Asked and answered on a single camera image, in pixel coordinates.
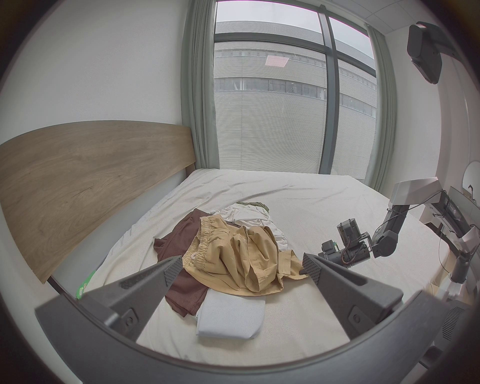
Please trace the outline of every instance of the sky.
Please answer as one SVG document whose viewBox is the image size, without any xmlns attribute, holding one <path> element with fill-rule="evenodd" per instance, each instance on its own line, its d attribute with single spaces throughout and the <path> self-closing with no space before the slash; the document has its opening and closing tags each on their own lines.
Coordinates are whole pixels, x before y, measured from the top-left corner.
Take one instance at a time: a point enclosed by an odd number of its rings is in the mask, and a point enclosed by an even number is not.
<svg viewBox="0 0 480 384">
<path fill-rule="evenodd" d="M 286 4 L 266 1 L 219 1 L 217 21 L 265 21 L 293 25 L 315 32 L 322 32 L 316 12 Z M 373 58 L 370 39 L 352 27 L 335 19 L 330 19 L 336 40 L 358 49 Z"/>
</svg>

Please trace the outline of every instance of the window pane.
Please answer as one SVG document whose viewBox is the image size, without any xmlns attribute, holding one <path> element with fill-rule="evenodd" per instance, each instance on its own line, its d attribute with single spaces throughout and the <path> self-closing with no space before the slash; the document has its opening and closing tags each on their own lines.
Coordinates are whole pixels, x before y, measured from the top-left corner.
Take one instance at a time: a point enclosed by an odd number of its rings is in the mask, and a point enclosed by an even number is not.
<svg viewBox="0 0 480 384">
<path fill-rule="evenodd" d="M 332 174 L 364 179 L 375 137 L 376 78 L 341 60 L 338 66 L 340 109 Z M 344 75 L 341 70 L 365 81 Z M 374 84 L 375 88 L 365 82 Z"/>
<path fill-rule="evenodd" d="M 267 1 L 219 1 L 215 33 L 260 32 L 323 44 L 318 14 Z"/>
<path fill-rule="evenodd" d="M 215 83 L 225 84 L 224 90 L 215 88 L 220 167 L 318 173 L 326 116 L 325 56 L 262 42 L 216 43 L 215 52 Z M 288 60 L 276 62 L 283 66 L 267 65 L 269 56 Z M 227 86 L 232 79 L 242 84 L 240 92 Z"/>
<path fill-rule="evenodd" d="M 368 36 L 330 17 L 336 49 L 375 69 L 372 45 Z"/>
</svg>

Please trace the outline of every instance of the pile of clothes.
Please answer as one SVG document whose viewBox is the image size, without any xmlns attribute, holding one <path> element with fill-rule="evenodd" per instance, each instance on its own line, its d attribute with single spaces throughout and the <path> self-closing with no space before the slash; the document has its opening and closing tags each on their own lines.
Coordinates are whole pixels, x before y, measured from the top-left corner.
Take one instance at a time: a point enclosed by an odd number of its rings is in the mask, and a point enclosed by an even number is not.
<svg viewBox="0 0 480 384">
<path fill-rule="evenodd" d="M 197 318 L 197 335 L 249 339 L 264 321 L 265 295 L 283 278 L 302 279 L 300 260 L 262 203 L 238 202 L 206 213 L 194 209 L 162 239 L 158 261 L 183 255 L 183 269 L 165 299 Z"/>
</svg>

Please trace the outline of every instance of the window frame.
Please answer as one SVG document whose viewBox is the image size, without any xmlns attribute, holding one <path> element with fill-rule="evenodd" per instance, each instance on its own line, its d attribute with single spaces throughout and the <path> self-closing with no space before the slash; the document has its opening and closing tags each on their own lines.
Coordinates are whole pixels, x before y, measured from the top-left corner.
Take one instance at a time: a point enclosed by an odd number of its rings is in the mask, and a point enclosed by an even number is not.
<svg viewBox="0 0 480 384">
<path fill-rule="evenodd" d="M 258 33 L 258 32 L 226 32 L 226 33 L 214 33 L 214 43 L 224 42 L 265 42 L 265 43 L 277 43 L 284 44 L 299 48 L 320 52 L 325 55 L 326 59 L 326 72 L 327 72 L 327 112 L 325 119 L 325 134 L 324 145 L 322 150 L 322 158 L 320 160 L 320 168 L 318 173 L 330 174 L 332 171 L 332 165 L 335 155 L 336 137 L 338 132 L 338 115 L 340 109 L 340 80 L 339 80 L 339 67 L 338 60 L 342 60 L 348 64 L 351 64 L 364 72 L 370 74 L 373 77 L 377 77 L 374 68 L 361 62 L 360 60 L 351 57 L 350 55 L 340 52 L 335 46 L 335 37 L 332 26 L 330 24 L 330 18 L 336 19 L 354 29 L 368 36 L 367 30 L 353 23 L 352 21 L 337 15 L 325 7 L 325 5 L 315 6 L 313 4 L 303 3 L 296 0 L 255 0 L 255 1 L 267 1 L 279 4 L 292 5 L 295 7 L 307 9 L 317 13 L 320 27 L 322 29 L 322 35 L 324 39 L 323 44 L 318 44 L 312 41 L 304 40 L 297 37 L 283 36 L 271 33 Z"/>
</svg>

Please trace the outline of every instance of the window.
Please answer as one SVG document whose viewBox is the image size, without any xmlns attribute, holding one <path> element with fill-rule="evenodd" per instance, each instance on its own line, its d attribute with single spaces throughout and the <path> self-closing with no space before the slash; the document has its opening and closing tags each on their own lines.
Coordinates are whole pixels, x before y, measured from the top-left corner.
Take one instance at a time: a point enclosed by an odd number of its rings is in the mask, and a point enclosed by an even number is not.
<svg viewBox="0 0 480 384">
<path fill-rule="evenodd" d="M 321 10 L 312 9 L 218 2 L 214 81 L 221 168 L 318 173 L 325 131 L 333 129 L 327 173 L 365 177 L 377 92 L 370 40 L 361 28 L 330 17 L 339 81 L 327 84 L 327 70 L 335 70 L 326 60 L 333 47 L 324 46 Z M 339 89 L 337 126 L 327 124 L 329 87 Z"/>
</svg>

